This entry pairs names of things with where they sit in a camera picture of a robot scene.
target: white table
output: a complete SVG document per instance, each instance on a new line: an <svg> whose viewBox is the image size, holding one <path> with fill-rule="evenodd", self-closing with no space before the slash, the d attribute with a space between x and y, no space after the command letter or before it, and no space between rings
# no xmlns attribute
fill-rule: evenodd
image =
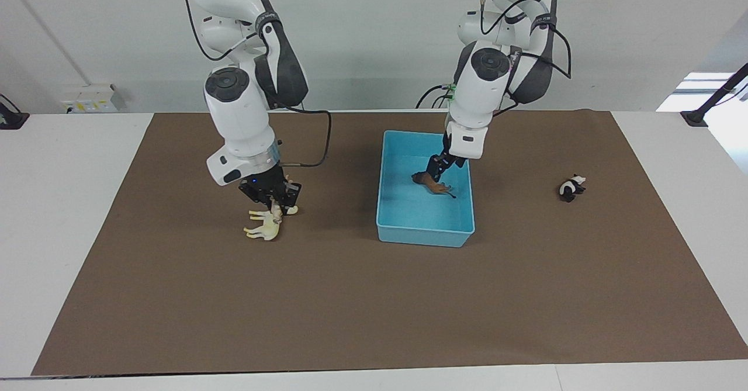
<svg viewBox="0 0 748 391"><path fill-rule="evenodd" d="M748 340L748 177L708 130L677 114L614 116ZM0 377L32 371L151 117L33 116L0 133ZM59 388L744 391L748 360L0 381L0 389Z"/></svg>

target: black cable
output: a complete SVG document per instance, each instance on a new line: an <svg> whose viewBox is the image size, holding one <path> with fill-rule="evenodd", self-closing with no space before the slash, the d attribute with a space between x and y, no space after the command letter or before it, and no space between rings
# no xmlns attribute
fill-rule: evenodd
<svg viewBox="0 0 748 391"><path fill-rule="evenodd" d="M498 26L499 23L501 23L501 21L505 18L505 16L507 16L507 13L509 13L512 8L515 8L517 5L520 5L522 2L527 2L527 1L535 1L535 2L540 3L540 4L543 3L542 0L517 0L517 1L513 2L512 5L510 5L510 7L508 7L506 10L504 10L504 12L501 13L501 15L499 16L499 18L497 18L496 21L494 21L494 23L491 24L491 27L488 29L488 31L486 31L486 30L483 29L483 11L481 11L481 15L480 15L480 31L483 32L483 34L489 34L489 33L491 33L491 30L495 29L496 26Z"/></svg>
<svg viewBox="0 0 748 391"><path fill-rule="evenodd" d="M551 61L548 61L548 59L543 58L540 55L535 55L534 53L529 53L529 52L523 52L522 56L532 56L532 58L537 58L539 61L542 61L543 63L546 63L546 64L550 65L551 67L557 69L559 71L559 73L561 73L561 74L564 75L564 77L566 77L568 79L572 79L572 75L571 74L569 74L566 71L562 70L561 68L559 68L558 65L556 65L554 63L551 63Z"/></svg>
<svg viewBox="0 0 748 391"><path fill-rule="evenodd" d="M429 90L427 90L427 92L426 92L426 93L423 93L423 96L421 96L421 98L420 98L420 99L418 100L418 103L416 104L416 109L420 108L420 104L422 104L422 103L423 103L423 101L425 100L425 98L426 98L426 97L427 97L428 95L430 95L430 93L431 93L431 92L433 92L433 91L436 91L436 90L439 90L439 88L441 88L441 89L443 89L443 90L444 90L444 89L446 89L446 87L445 87L444 85L441 85L441 84L440 84L440 85L435 85L434 87L432 87L432 88L430 88Z"/></svg>
<svg viewBox="0 0 748 391"><path fill-rule="evenodd" d="M523 52L522 56L532 56L532 58L537 58L539 59L539 61L542 61L545 64L549 64L550 66L558 70L559 73L563 74L564 77L568 79L572 79L572 45L569 44L569 40L566 39L566 36L564 36L563 33L554 29L553 26L551 26L550 29L553 31L553 33L558 34L559 37L561 37L561 40L563 40L563 42L566 44L567 59L569 61L567 71L564 71L563 69L561 69L561 67L554 64L553 61L549 61L547 58L544 58L540 55L535 55L534 53L529 53L529 52Z"/></svg>
<svg viewBox="0 0 748 391"><path fill-rule="evenodd" d="M203 44L200 43L198 30L195 29L195 21L192 20L192 8L190 8L189 6L189 0L185 0L185 5L187 6L187 16L189 16L189 25L190 27L192 27L192 35L195 37L195 42L198 43L198 47L200 47L200 52L202 52L206 58L210 59L211 61L221 61L221 59L226 58L227 56L229 56L230 53L236 50L238 45L227 50L223 55L219 56L218 58L213 58L213 56L208 55L208 52L206 52L205 49L203 48ZM244 40L249 40L254 36L257 36L257 34L252 33L251 35L248 35L247 37L245 37Z"/></svg>
<svg viewBox="0 0 748 391"><path fill-rule="evenodd" d="M441 97L441 101L439 102L439 109L441 109L441 106L444 105L444 100L452 100L452 96L444 95Z"/></svg>
<svg viewBox="0 0 748 391"><path fill-rule="evenodd" d="M740 90L738 90L738 91L737 91L737 93L735 93L735 96L732 96L731 98L727 99L726 101L721 101L721 102L717 103L717 104L716 104L716 105L714 105L714 106L713 106L712 108L715 108L715 107L717 107L717 106L719 106L719 105L723 105L723 104L725 104L725 103L727 103L727 102L731 101L732 99L735 99L735 98L737 98L737 97L740 97L740 93L742 93L743 91L745 91L746 87L748 87L748 84L744 85L744 86L743 86L743 88L741 88Z"/></svg>
<svg viewBox="0 0 748 391"><path fill-rule="evenodd" d="M330 150L330 138L331 138L331 135L332 135L332 114L330 113L330 111L329 110L307 110L307 109L304 109L304 103L303 102L302 102L302 108L301 109L297 109L297 108L295 108L293 106L286 106L286 105L284 105L282 103L278 103L278 104L281 107L283 107L285 109L288 109L288 110L290 110L292 112L302 113L302 114L305 114L305 115L318 115L318 114L321 114L321 113L327 115L327 117L328 117L328 133L327 133L327 138L325 139L325 154L323 154L323 158L320 159L320 161L316 162L315 164L281 164L281 165L283 165L283 167L318 167L319 165L322 165L325 162L325 160L327 159L328 152Z"/></svg>
<svg viewBox="0 0 748 391"><path fill-rule="evenodd" d="M513 104L512 106L509 106L509 107L507 107L505 109L497 110L496 112L494 112L494 116L492 116L491 119L494 119L494 117L497 117L497 116L501 115L503 112L510 111L510 110L514 109L515 107L517 107L517 106L519 106L519 102L515 102L515 104Z"/></svg>
<svg viewBox="0 0 748 391"><path fill-rule="evenodd" d="M569 39L567 39L566 36L563 35L563 33L556 29L556 26L548 27L553 30L553 33L558 34L559 37L561 37L561 40L563 40L564 44L566 44L566 59L568 60L569 66L566 73L563 74L566 76L566 78L572 79L572 45L569 44Z"/></svg>
<svg viewBox="0 0 748 391"><path fill-rule="evenodd" d="M431 105L431 108L432 108L432 109L437 109L437 107L436 107L436 102L438 102L438 101L439 101L439 99L441 99L441 103L439 103L439 109L440 109L440 108L441 108L441 106L442 106L442 105L444 105L444 100L445 100L445 99L449 99L449 98L450 98L450 97L449 97L449 95L443 95L443 96L439 96L438 98L436 98L436 99L434 100L434 103L433 103L433 104Z"/></svg>
<svg viewBox="0 0 748 391"><path fill-rule="evenodd" d="M21 109L18 109L18 106L16 106L16 104L15 104L15 103L13 103L13 101L12 101L11 99L8 99L8 96L6 96L6 95L3 95L3 94L0 94L0 98L4 98L4 99L5 99L5 101L7 101L8 103L10 103L10 104L11 104L11 106L13 106L13 108L15 108L15 109L16 109L16 113L22 113L22 112L21 112Z"/></svg>

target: black clamp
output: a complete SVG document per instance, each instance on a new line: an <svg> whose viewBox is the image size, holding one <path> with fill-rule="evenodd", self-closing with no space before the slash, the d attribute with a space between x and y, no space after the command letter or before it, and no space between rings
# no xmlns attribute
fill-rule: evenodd
<svg viewBox="0 0 748 391"><path fill-rule="evenodd" d="M277 202L284 215L288 213L289 208L296 206L296 200L302 191L301 184L286 180L280 165L275 165L267 172L241 179L238 188L249 199L265 205L268 210L271 209L273 201Z"/></svg>
<svg viewBox="0 0 748 391"><path fill-rule="evenodd" d="M556 18L555 15L551 15L551 13L545 13L544 15L539 15L537 16L537 18L535 18L535 21L532 22L532 27L529 31L535 30L535 27L537 26L556 27L556 22L558 22L558 18Z"/></svg>
<svg viewBox="0 0 748 391"><path fill-rule="evenodd" d="M505 16L504 21L507 22L507 24L517 24L520 21L524 20L527 17L526 13L519 13L515 16Z"/></svg>
<svg viewBox="0 0 748 391"><path fill-rule="evenodd" d="M428 159L427 169L425 169L436 182L441 178L441 174L452 167L452 164L456 164L459 168L462 168L463 165L465 165L464 157L457 157L449 154L449 144L451 141L449 140L449 137L446 136L446 133L444 133L442 143L444 144L444 149L441 151L441 154L434 154L430 159Z"/></svg>
<svg viewBox="0 0 748 391"><path fill-rule="evenodd" d="M275 11L265 11L261 15L257 16L257 19L254 20L254 30L257 32L257 35L264 39L264 34L262 33L262 27L265 26L267 23L272 23L273 21L277 21L278 23L281 22L281 18L279 18L278 13Z"/></svg>

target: white wall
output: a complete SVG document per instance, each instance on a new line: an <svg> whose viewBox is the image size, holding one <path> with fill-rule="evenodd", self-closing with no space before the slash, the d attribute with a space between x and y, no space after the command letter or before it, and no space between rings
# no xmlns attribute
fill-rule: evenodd
<svg viewBox="0 0 748 391"><path fill-rule="evenodd" d="M698 71L732 73L748 63L748 12L704 58Z"/></svg>
<svg viewBox="0 0 748 391"><path fill-rule="evenodd" d="M35 77L0 45L0 93L8 96L24 112L48 112L56 106L54 97Z"/></svg>
<svg viewBox="0 0 748 391"><path fill-rule="evenodd" d="M310 77L307 107L332 109L408 108L449 82L462 49L456 22L478 2L272 1ZM29 2L86 75L117 85L131 111L203 109L213 63L195 46L182 0ZM80 79L18 5L0 0L0 47L56 97L60 84ZM746 8L748 0L559 0L574 80L555 77L527 107L655 110ZM0 85L6 79L2 71Z"/></svg>

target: black mount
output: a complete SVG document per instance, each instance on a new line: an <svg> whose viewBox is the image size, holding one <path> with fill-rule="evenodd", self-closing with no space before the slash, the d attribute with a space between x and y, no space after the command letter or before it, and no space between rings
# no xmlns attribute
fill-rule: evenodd
<svg viewBox="0 0 748 391"><path fill-rule="evenodd" d="M743 65L741 69L737 70L737 73L730 77L719 90L714 92L699 109L681 112L681 116L692 127L708 127L706 122L704 122L706 112L709 112L711 108L716 106L727 93L731 92L746 77L748 77L748 64Z"/></svg>
<svg viewBox="0 0 748 391"><path fill-rule="evenodd" d="M286 180L280 165L275 165L269 171L259 175L250 175L241 179L238 188L252 201L264 204L268 210L275 199L284 215L288 213L289 208L296 205L296 200L302 191L301 184Z"/></svg>
<svg viewBox="0 0 748 391"><path fill-rule="evenodd" d="M23 112L13 112L7 106L0 103L0 115L5 119L5 123L0 123L0 130L18 130L29 119L29 114Z"/></svg>

